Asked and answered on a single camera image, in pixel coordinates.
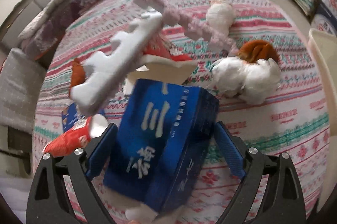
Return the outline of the white tissue ball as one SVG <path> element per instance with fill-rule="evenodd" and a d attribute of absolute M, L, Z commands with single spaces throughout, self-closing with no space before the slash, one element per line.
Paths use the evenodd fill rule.
<path fill-rule="evenodd" d="M 212 64 L 211 76 L 220 95 L 260 105 L 279 88 L 281 69 L 271 58 L 248 63 L 239 57 L 224 57 Z"/>

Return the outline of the upper Ganten water box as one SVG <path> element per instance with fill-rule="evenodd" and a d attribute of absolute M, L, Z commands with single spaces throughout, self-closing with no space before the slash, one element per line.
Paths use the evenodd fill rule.
<path fill-rule="evenodd" d="M 336 19 L 336 0 L 320 0 L 319 12 L 329 18 Z"/>

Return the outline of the red snack wrapper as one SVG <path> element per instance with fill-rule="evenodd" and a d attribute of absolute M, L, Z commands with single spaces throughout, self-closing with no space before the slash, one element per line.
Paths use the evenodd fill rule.
<path fill-rule="evenodd" d="M 92 139 L 100 137 L 108 125 L 108 120 L 101 114 L 80 119 L 68 131 L 47 143 L 42 153 L 53 157 L 70 155 L 76 148 L 84 148 Z"/>

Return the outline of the red white carton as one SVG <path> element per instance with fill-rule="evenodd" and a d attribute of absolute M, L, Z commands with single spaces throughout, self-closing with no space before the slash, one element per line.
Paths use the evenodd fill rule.
<path fill-rule="evenodd" d="M 128 73 L 123 93 L 130 96 L 138 79 L 150 79 L 181 85 L 198 66 L 198 62 L 183 53 L 163 33 L 154 35 Z"/>

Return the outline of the ganten water box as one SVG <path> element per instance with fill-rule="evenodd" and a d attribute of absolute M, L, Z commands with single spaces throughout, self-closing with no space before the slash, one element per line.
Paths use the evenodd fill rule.
<path fill-rule="evenodd" d="M 329 18 L 336 19 L 336 0 L 320 0 L 319 12 Z"/>
<path fill-rule="evenodd" d="M 316 14 L 311 22 L 311 27 L 322 32 L 336 36 L 336 28 L 332 22 L 322 14 Z"/>

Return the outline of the white plastic trash bin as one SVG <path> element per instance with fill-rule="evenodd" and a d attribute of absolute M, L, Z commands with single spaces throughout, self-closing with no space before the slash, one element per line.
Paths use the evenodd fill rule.
<path fill-rule="evenodd" d="M 308 47 L 322 79 L 330 122 L 327 170 L 318 203 L 321 210 L 336 186 L 336 36 L 314 28 L 308 36 Z"/>

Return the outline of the blue cardboard box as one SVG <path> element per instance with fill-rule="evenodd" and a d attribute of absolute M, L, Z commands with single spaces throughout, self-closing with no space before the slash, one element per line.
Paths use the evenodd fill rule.
<path fill-rule="evenodd" d="M 204 88 L 138 80 L 104 185 L 157 213 L 184 205 L 201 171 L 218 108 L 218 99 Z"/>

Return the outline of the grey pillow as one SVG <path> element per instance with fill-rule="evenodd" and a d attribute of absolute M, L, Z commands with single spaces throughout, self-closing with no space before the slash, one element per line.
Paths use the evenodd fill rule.
<path fill-rule="evenodd" d="M 1 69 L 1 125 L 31 134 L 46 70 L 19 48 L 13 48 Z"/>

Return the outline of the orange stained tissue wad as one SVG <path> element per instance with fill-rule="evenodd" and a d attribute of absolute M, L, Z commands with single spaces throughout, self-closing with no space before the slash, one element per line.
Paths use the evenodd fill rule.
<path fill-rule="evenodd" d="M 228 36 L 235 18 L 236 12 L 231 3 L 227 0 L 211 0 L 206 12 L 206 21 L 210 27 Z"/>

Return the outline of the orange peel strip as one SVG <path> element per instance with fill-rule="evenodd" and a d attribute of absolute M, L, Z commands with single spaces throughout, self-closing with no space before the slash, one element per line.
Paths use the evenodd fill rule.
<path fill-rule="evenodd" d="M 71 71 L 71 80 L 70 80 L 70 88 L 68 94 L 70 95 L 71 89 L 74 86 L 77 86 L 79 84 L 83 84 L 85 82 L 85 71 L 84 67 L 80 62 L 79 58 L 75 58 L 72 61 L 72 71 Z"/>

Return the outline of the lower Ganten water box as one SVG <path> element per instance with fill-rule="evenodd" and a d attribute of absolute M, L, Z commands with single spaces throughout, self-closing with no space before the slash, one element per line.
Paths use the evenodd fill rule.
<path fill-rule="evenodd" d="M 322 14 L 316 14 L 311 22 L 311 27 L 322 32 L 336 36 L 336 28 L 332 22 Z"/>

